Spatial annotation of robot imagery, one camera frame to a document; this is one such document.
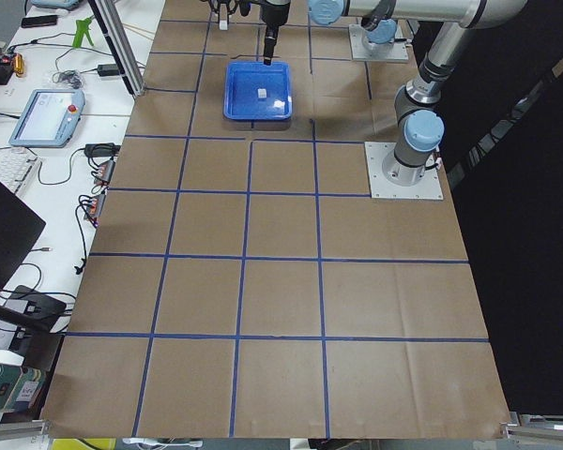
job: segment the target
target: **white desk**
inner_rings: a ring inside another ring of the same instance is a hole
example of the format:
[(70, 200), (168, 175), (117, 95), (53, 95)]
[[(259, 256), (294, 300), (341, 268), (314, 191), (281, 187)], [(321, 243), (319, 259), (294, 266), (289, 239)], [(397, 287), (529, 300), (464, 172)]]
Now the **white desk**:
[[(150, 32), (156, 32), (164, 0), (150, 2), (141, 0), (120, 0), (117, 10), (121, 21), (125, 24), (141, 27)], [(32, 7), (29, 16), (46, 14), (45, 9)], [(20, 28), (10, 42), (20, 44), (35, 38), (54, 36), (59, 33), (74, 34), (75, 21), (92, 15), (87, 3), (60, 17), (57, 26), (45, 28)], [(90, 25), (91, 36), (94, 41), (93, 49), (110, 54), (99, 25), (93, 21)], [(148, 60), (152, 40), (127, 30), (129, 44), (138, 62), (145, 64)], [(73, 36), (60, 36), (46, 39), (42, 42), (51, 44), (70, 45)], [(34, 89), (53, 87), (50, 78), (56, 72), (54, 60), (63, 54), (67, 48), (47, 47), (42, 45), (22, 46), (16, 52), (23, 56), (25, 74), (21, 78), (13, 76), (5, 86), (0, 86), (0, 113), (21, 113)], [(60, 70), (77, 69), (79, 71), (96, 68), (98, 64), (112, 64), (114, 59), (110, 55), (73, 50), (59, 61)], [(96, 72), (83, 75), (86, 105), (84, 115), (127, 115), (133, 108), (133, 97), (128, 93), (120, 78), (102, 79)]]
[[(125, 24), (135, 25), (150, 32), (156, 32), (164, 0), (120, 0), (117, 3), (121, 20)], [(46, 9), (32, 7), (29, 16), (52, 13)], [(75, 21), (92, 15), (91, 8), (83, 3), (78, 9), (65, 17), (60, 17), (58, 25), (47, 28), (19, 29), (9, 45), (29, 42), (34, 38), (53, 36), (58, 33), (75, 33)], [(148, 60), (152, 40), (136, 33), (127, 32), (129, 43), (136, 60), (145, 64)], [(110, 53), (99, 25), (91, 25), (91, 35), (95, 49)], [(47, 42), (70, 45), (72, 36), (61, 36)], [(23, 46), (17, 49), (23, 55), (25, 76), (13, 76), (6, 86), (0, 86), (0, 113), (16, 113), (23, 111), (31, 92), (34, 89), (47, 87), (44, 81), (49, 72), (55, 72), (54, 59), (64, 53), (67, 48), (46, 46)], [(110, 55), (96, 52), (74, 50), (59, 62), (61, 70), (88, 70), (98, 64), (111, 64), (114, 59)], [(34, 149), (42, 158), (42, 181), (46, 183), (60, 181), (67, 177), (68, 160), (72, 152), (87, 143), (122, 143), (129, 115), (133, 108), (133, 98), (127, 92), (122, 80), (115, 78), (101, 79), (95, 72), (84, 75), (84, 94), (86, 105), (81, 122), (77, 126), (73, 138), (62, 149)], [(8, 138), (16, 124), (15, 120), (0, 117), (0, 147), (8, 146)], [(42, 282), (38, 286), (41, 292), (65, 292), (77, 294), (82, 276), (75, 274), (74, 265), (81, 263), (84, 255), (82, 237), (75, 220), (74, 211), (78, 196), (90, 194), (93, 177), (80, 153), (73, 159), (71, 179), (64, 185), (43, 186), (34, 178), (22, 195), (22, 200), (46, 221), (46, 227), (40, 236), (36, 248), (49, 247), (49, 252), (32, 252), (25, 259), (26, 263), (35, 263), (42, 270)], [(85, 242), (89, 251), (94, 239), (94, 228), (82, 221)], [(38, 280), (38, 271), (31, 266), (22, 266), (9, 281), (6, 289), (14, 289), (18, 285), (32, 287)], [(70, 298), (54, 295), (67, 303)], [(68, 318), (60, 319), (54, 326), (59, 330), (67, 324)], [(23, 359), (12, 352), (0, 351), (0, 362), (20, 365)]]
[[(0, 147), (8, 145), (8, 138), (15, 126), (14, 120), (0, 118)], [(75, 134), (65, 148), (33, 149), (42, 159), (42, 181), (51, 183), (63, 180), (68, 174), (68, 159), (72, 152), (86, 143), (117, 143), (123, 141), (127, 126), (127, 117), (82, 117)], [(29, 253), (25, 262), (37, 264), (43, 273), (43, 280), (38, 290), (41, 292), (66, 292), (76, 294), (81, 276), (75, 275), (74, 265), (81, 263), (84, 255), (82, 237), (74, 210), (77, 198), (81, 194), (91, 195), (94, 186), (86, 158), (80, 152), (73, 159), (71, 179), (64, 185), (44, 186), (35, 177), (26, 187), (21, 199), (45, 222), (46, 228), (39, 237), (36, 248), (50, 247), (48, 252)], [(89, 248), (94, 239), (94, 228), (82, 222), (85, 242)], [(22, 266), (6, 286), (14, 289), (19, 284), (34, 286), (38, 272), (33, 267)], [(66, 302), (71, 299), (62, 297)], [(62, 328), (59, 323), (54, 329)]]

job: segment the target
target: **green object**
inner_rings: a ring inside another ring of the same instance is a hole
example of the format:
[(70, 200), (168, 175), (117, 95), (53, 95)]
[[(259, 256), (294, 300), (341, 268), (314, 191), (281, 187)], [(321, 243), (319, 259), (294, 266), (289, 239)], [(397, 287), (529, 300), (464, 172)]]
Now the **green object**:
[(42, 370), (0, 364), (0, 413), (30, 408), (44, 384)]
[(82, 19), (80, 21), (75, 21), (77, 24), (77, 30), (75, 31), (75, 37), (73, 38), (73, 48), (79, 49), (84, 43), (84, 37), (92, 47), (94, 47), (94, 42), (92, 42), (92, 37), (90, 36), (90, 23), (92, 18)]

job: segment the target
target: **black curtain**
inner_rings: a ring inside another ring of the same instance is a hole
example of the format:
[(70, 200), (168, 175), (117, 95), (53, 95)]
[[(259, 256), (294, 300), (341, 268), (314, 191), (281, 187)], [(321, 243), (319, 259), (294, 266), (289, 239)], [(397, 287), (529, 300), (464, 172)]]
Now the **black curtain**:
[[(418, 61), (439, 24), (421, 24)], [(446, 125), (441, 144), (448, 170), (563, 58), (563, 0), (528, 0), (519, 16), (479, 30), (442, 90), (436, 111)]]
[(563, 414), (563, 75), (453, 196), (510, 408)]

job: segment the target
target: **grid of blue tape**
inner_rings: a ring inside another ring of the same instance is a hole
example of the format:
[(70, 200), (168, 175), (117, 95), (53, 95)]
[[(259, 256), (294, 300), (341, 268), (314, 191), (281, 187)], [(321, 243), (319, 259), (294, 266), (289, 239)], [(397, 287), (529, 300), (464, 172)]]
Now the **grid of blue tape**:
[[(127, 134), (127, 137), (138, 137), (147, 139), (185, 139), (185, 153), (182, 159), (181, 169), (177, 181), (177, 187), (175, 189), (150, 189), (150, 188), (135, 188), (135, 187), (111, 187), (111, 190), (119, 191), (153, 191), (153, 192), (171, 192), (175, 194), (175, 203), (173, 214), (171, 218), (171, 224), (169, 229), (169, 234), (167, 237), (167, 245), (164, 253), (108, 253), (108, 252), (93, 252), (91, 253), (94, 257), (107, 257), (107, 256), (119, 256), (119, 257), (140, 257), (140, 258), (160, 258), (163, 259), (163, 265), (160, 274), (159, 289), (157, 293), (156, 304), (153, 312), (152, 324), (149, 333), (108, 333), (108, 332), (69, 332), (69, 336), (75, 337), (104, 337), (104, 338), (147, 338), (148, 345), (145, 356), (144, 373), (140, 388), (140, 394), (137, 402), (137, 410), (135, 414), (135, 421), (133, 425), (132, 435), (137, 435), (138, 427), (140, 424), (140, 418), (142, 415), (142, 406), (145, 394), (146, 379), (148, 375), (148, 370), (150, 366), (150, 357), (152, 353), (152, 345), (155, 338), (161, 339), (228, 339), (235, 342), (235, 354), (234, 354), (234, 371), (233, 371), (233, 391), (232, 391), (232, 402), (230, 411), (230, 424), (229, 424), (229, 437), (234, 437), (235, 435), (235, 425), (236, 425), (236, 392), (238, 385), (238, 366), (240, 357), (240, 342), (242, 340), (288, 340), (288, 341), (319, 341), (322, 345), (322, 371), (323, 371), (323, 401), (324, 401), (324, 419), (326, 427), (326, 436), (331, 437), (331, 429), (329, 422), (329, 392), (327, 387), (327, 342), (330, 341), (349, 341), (349, 342), (461, 342), (461, 343), (487, 343), (487, 338), (476, 338), (476, 337), (342, 337), (342, 336), (328, 336), (326, 333), (326, 317), (325, 317), (325, 292), (323, 283), (323, 263), (437, 263), (437, 264), (467, 264), (466, 260), (392, 260), (392, 259), (349, 259), (349, 258), (324, 258), (322, 254), (321, 245), (321, 211), (320, 211), (320, 198), (322, 197), (346, 197), (346, 198), (368, 198), (369, 194), (355, 194), (355, 193), (321, 193), (319, 191), (319, 173), (318, 173), (318, 160), (317, 160), (317, 144), (319, 143), (359, 143), (362, 142), (338, 142), (338, 141), (322, 141), (316, 140), (315, 138), (315, 123), (312, 123), (312, 139), (311, 140), (292, 140), (292, 139), (254, 139), (250, 143), (250, 153), (249, 153), (249, 168), (248, 168), (248, 188), (246, 191), (243, 190), (199, 190), (199, 189), (184, 189), (182, 188), (183, 175), (186, 166), (186, 157), (188, 154), (188, 146), (191, 140), (209, 139), (209, 140), (223, 140), (223, 141), (245, 141), (245, 138), (217, 138), (217, 137), (197, 137), (191, 136), (191, 127), (194, 120), (194, 113), (196, 108), (197, 92), (200, 86), (200, 81), (202, 78), (203, 68), (205, 65), (205, 57), (208, 55), (223, 55), (221, 53), (207, 53), (206, 44), (208, 42), (208, 35), (210, 33), (210, 28), (213, 25), (212, 20), (209, 18), (207, 21), (175, 21), (175, 20), (162, 20), (162, 22), (180, 22), (180, 23), (207, 23), (206, 33), (205, 33), (205, 43), (202, 52), (152, 52), (155, 54), (159, 53), (172, 53), (172, 54), (197, 54), (201, 56), (201, 63), (198, 73), (198, 78), (196, 81), (195, 90), (169, 90), (169, 89), (159, 89), (151, 87), (151, 90), (161, 91), (161, 92), (184, 92), (193, 93), (194, 99), (191, 108), (190, 123), (188, 126), (188, 134), (186, 136), (158, 136), (158, 135), (134, 135)], [(288, 26), (300, 26), (306, 27), (309, 30), (309, 59), (310, 67), (312, 72), (312, 60), (313, 59), (325, 59), (325, 60), (342, 60), (335, 58), (313, 58), (312, 56), (312, 28), (315, 25), (311, 24), (309, 20), (308, 25), (288, 25)], [(254, 56), (256, 60), (259, 58), (259, 41), (257, 39), (256, 55)], [(372, 97), (372, 88), (369, 79), (369, 68), (365, 63), (367, 84), (369, 89), (369, 96)], [(251, 168), (252, 168), (252, 156), (253, 147), (256, 142), (287, 142), (287, 143), (311, 143), (312, 144), (312, 156), (314, 165), (314, 192), (258, 192), (251, 191)], [(182, 201), (182, 195), (184, 193), (203, 193), (203, 194), (240, 194), (246, 195), (246, 211), (245, 211), (245, 222), (244, 222), (244, 234), (243, 234), (243, 245), (242, 245), (242, 255), (183, 255), (171, 253), (171, 244), (173, 239), (173, 233), (175, 229), (175, 220), (177, 214), (177, 207)], [(310, 196), (315, 198), (315, 211), (316, 211), (316, 235), (317, 235), (317, 257), (316, 258), (280, 258), (280, 257), (267, 257), (267, 256), (249, 256), (247, 255), (248, 237), (249, 237), (249, 218), (250, 218), (250, 204), (251, 196), (253, 195), (283, 195), (283, 196)], [(167, 334), (167, 333), (157, 333), (157, 318), (159, 315), (160, 299), (162, 295), (165, 275), (167, 271), (167, 264), (170, 259), (178, 258), (188, 258), (188, 259), (214, 259), (214, 260), (238, 260), (241, 261), (240, 269), (240, 281), (239, 281), (239, 294), (238, 294), (238, 306), (236, 314), (236, 333), (234, 335), (197, 335), (197, 334)], [(255, 335), (242, 335), (241, 334), (241, 319), (242, 319), (242, 301), (244, 292), (244, 274), (246, 269), (246, 261), (308, 261), (315, 262), (318, 265), (318, 284), (319, 284), (319, 305), (320, 305), (320, 316), (321, 316), (321, 335), (320, 336), (255, 336)]]

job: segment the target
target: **silver robot arm segment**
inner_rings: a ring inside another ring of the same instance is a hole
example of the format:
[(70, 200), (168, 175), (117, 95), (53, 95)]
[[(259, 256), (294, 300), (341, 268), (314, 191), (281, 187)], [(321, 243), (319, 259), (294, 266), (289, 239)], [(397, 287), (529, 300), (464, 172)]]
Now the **silver robot arm segment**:
[(400, 186), (413, 186), (442, 140), (444, 125), (431, 110), (455, 69), (475, 29), (490, 28), (516, 16), (527, 0), (309, 0), (311, 19), (322, 25), (340, 16), (362, 17), (361, 26), (374, 30), (390, 19), (444, 22), (418, 76), (399, 90), (394, 108), (400, 130), (394, 151), (383, 163), (384, 176)]

